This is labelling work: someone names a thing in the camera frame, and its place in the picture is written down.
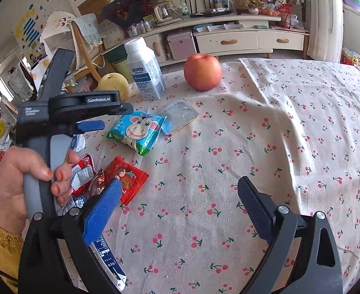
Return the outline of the yellow sleeve forearm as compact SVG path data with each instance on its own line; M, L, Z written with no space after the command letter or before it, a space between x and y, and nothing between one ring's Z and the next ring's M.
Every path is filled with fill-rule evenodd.
M20 234L11 234L0 227L0 275L13 293L18 293L18 272L23 239Z

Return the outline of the person's left hand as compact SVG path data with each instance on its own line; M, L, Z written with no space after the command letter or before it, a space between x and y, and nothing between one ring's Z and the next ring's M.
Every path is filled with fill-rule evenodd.
M11 234L20 234L24 229L27 220L23 192L24 174L31 174L38 180L49 182L50 193L58 203L65 204L72 194L72 166L79 161L79 155L69 150L61 166L51 171L34 150L15 146L8 149L0 162L0 228Z

